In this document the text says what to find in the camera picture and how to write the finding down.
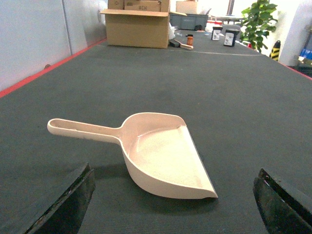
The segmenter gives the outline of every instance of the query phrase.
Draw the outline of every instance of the cardboard box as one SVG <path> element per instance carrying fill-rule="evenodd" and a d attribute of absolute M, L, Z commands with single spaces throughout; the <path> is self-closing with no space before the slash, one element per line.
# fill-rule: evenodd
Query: cardboard box
<path fill-rule="evenodd" d="M 202 5 L 198 1 L 176 1 L 175 11 L 185 14 L 200 14 Z"/>
<path fill-rule="evenodd" d="M 125 10 L 160 11 L 161 2 L 155 0 L 125 0 Z"/>
<path fill-rule="evenodd" d="M 167 48 L 169 3 L 162 0 L 160 12 L 105 9 L 109 45 Z"/>
<path fill-rule="evenodd" d="M 108 9 L 123 10 L 124 0 L 108 0 Z"/>

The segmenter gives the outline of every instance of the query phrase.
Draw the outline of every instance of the dark gray mat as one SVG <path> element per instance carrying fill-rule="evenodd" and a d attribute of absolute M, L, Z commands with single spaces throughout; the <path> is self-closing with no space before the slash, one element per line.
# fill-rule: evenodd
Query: dark gray mat
<path fill-rule="evenodd" d="M 0 222 L 83 162 L 97 188 L 81 234 L 267 233 L 252 191 L 261 167 L 312 196 L 312 82 L 201 37 L 196 51 L 221 54 L 103 43 L 1 98 Z M 117 145 L 46 129 L 55 117 L 118 127 L 138 112 L 184 118 L 219 199 L 151 195 L 133 183 Z"/>

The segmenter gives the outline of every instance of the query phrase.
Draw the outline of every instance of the open cardboard box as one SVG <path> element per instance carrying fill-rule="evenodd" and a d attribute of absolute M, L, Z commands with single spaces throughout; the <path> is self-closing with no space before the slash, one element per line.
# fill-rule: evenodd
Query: open cardboard box
<path fill-rule="evenodd" d="M 170 0 L 162 0 L 160 12 L 105 9 L 109 45 L 168 47 Z"/>

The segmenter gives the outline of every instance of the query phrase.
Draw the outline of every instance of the green leaves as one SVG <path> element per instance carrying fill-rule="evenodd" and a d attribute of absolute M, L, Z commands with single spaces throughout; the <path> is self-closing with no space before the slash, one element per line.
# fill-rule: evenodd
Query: green leaves
<path fill-rule="evenodd" d="M 241 33 L 241 40 L 251 43 L 252 48 L 261 52 L 261 48 L 268 48 L 263 44 L 263 38 L 270 32 L 274 32 L 276 27 L 272 25 L 276 19 L 271 15 L 276 10 L 277 5 L 270 4 L 269 0 L 257 0 L 251 7 L 242 11 L 244 19 L 242 25 L 246 27 L 245 32 Z"/>

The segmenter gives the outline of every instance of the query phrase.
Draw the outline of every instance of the red table edge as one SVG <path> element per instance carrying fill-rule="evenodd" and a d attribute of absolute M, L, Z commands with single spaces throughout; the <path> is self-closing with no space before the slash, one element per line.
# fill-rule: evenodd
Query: red table edge
<path fill-rule="evenodd" d="M 27 77 L 27 78 L 17 82 L 16 84 L 14 84 L 14 85 L 12 85 L 12 86 L 10 86 L 10 87 L 0 91 L 0 98 L 5 96 L 5 95 L 7 95 L 7 94 L 9 94 L 9 93 L 11 93 L 11 92 L 13 92 L 14 90 L 17 90 L 20 87 L 22 87 L 22 86 L 32 82 L 33 80 L 37 79 L 38 77 L 42 76 L 43 74 L 46 74 L 46 73 L 52 71 L 54 68 L 61 66 L 62 64 L 68 62 L 69 60 L 77 57 L 78 55 L 86 52 L 87 50 L 91 49 L 92 47 L 94 47 L 94 46 L 96 46 L 98 44 L 101 44 L 102 42 L 104 42 L 106 40 L 107 40 L 107 38 L 104 38 L 103 40 L 100 40 L 99 42 L 97 42 L 97 43 L 95 43 L 93 45 L 90 45 L 89 47 L 87 47 L 87 48 L 85 48 L 83 50 L 80 50 L 79 52 L 77 52 L 77 53 L 75 53 L 75 54 L 73 54 L 73 55 L 71 55 L 71 56 L 69 56 L 69 57 L 67 57 L 67 58 L 65 58 L 65 59 L 63 59 L 63 60 L 53 64 L 53 65 L 51 65 L 50 67 L 48 67 L 46 69 L 43 69 L 42 71 L 40 71 L 40 72 L 38 72 L 36 74 L 33 74 L 33 75 L 31 75 L 31 76 L 29 76 L 29 77 Z"/>
<path fill-rule="evenodd" d="M 312 78 L 309 77 L 309 76 L 307 76 L 306 74 L 303 74 L 303 73 L 301 73 L 301 72 L 299 72 L 299 71 L 297 71 L 297 70 L 295 70 L 295 69 L 293 69 L 293 68 L 291 68 L 291 67 L 288 67 L 288 68 L 291 69 L 291 70 L 293 70 L 293 71 L 296 72 L 296 73 L 299 73 L 299 74 L 303 75 L 305 78 L 312 80 Z"/>

